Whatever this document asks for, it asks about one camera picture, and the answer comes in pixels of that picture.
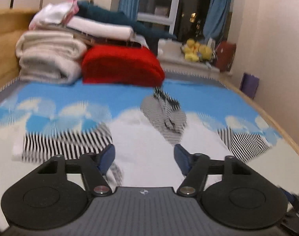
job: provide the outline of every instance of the red blanket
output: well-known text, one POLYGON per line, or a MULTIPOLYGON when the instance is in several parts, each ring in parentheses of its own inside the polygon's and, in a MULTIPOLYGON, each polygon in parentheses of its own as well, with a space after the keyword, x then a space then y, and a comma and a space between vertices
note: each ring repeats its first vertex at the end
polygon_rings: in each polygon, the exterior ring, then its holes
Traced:
POLYGON ((147 48, 97 45, 82 62, 84 83, 124 83, 161 86, 165 78, 158 59, 147 48))

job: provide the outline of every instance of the bed sheet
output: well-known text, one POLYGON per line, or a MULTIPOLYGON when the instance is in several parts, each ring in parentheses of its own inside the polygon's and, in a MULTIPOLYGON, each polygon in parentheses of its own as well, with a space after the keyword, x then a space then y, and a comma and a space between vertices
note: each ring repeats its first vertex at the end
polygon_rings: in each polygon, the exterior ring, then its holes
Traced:
MULTIPOLYGON (((219 86, 218 82, 194 84, 165 80, 163 90, 177 99, 186 113, 188 125, 180 143, 189 152, 224 159, 230 152, 219 138, 218 129, 228 126, 235 132, 258 133, 272 148, 248 165, 272 183, 299 192, 298 155, 238 94, 219 86)), ((143 99, 152 95, 152 88, 126 85, 77 82, 69 87, 39 83, 23 86, 0 104, 0 200, 9 186, 37 166, 11 161, 18 132, 54 136, 67 129, 86 131, 100 122, 107 123, 113 134, 118 150, 116 161, 119 167, 125 167, 123 185, 180 185, 183 176, 173 160, 172 145, 140 111, 143 99), (153 143, 159 148, 152 148, 153 143)), ((80 177, 70 178, 81 184, 80 177)), ((212 180, 210 184, 219 181, 220 176, 212 180)), ((0 210, 0 229, 4 228, 6 221, 0 210)))
MULTIPOLYGON (((272 145, 281 136, 236 93, 226 88, 165 80, 163 90, 179 100, 185 113, 194 112, 208 129, 231 127, 236 132, 260 133, 272 145)), ((0 126, 20 122, 26 131, 54 135, 66 129, 87 130, 123 111, 138 108, 152 88, 125 85, 70 87, 30 83, 0 105, 0 126)))

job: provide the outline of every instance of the window frame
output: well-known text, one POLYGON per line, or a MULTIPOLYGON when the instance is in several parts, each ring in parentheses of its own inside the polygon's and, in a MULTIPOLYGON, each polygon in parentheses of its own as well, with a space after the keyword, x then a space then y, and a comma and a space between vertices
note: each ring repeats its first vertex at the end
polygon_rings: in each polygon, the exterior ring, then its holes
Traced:
POLYGON ((169 26, 169 33, 173 34, 177 16, 179 0, 172 0, 169 17, 158 16, 150 13, 138 12, 137 20, 169 26))

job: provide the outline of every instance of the metal screw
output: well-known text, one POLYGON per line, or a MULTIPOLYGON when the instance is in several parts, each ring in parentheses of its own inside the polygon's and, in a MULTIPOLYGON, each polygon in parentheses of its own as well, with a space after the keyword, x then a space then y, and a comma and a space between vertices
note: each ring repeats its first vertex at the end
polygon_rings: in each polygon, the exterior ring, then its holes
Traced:
POLYGON ((97 194, 106 194, 109 191, 110 191, 109 187, 105 185, 99 185, 94 188, 94 192, 97 194))
POLYGON ((182 194, 191 195, 191 194, 194 194, 196 192, 196 190, 191 186, 184 186, 184 187, 180 188, 180 192, 182 194))

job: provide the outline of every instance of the teal cloth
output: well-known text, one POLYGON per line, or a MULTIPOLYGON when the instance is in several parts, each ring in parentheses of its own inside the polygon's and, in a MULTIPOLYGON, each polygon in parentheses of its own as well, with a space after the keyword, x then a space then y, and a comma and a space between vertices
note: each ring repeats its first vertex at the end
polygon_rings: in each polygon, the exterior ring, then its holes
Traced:
POLYGON ((95 20, 101 23, 109 23, 115 25, 131 26, 133 31, 145 37, 145 39, 176 39, 176 37, 168 32, 155 28, 148 28, 142 23, 129 19, 122 11, 113 12, 105 10, 99 6, 90 4, 86 0, 78 1, 79 12, 77 16, 95 20))

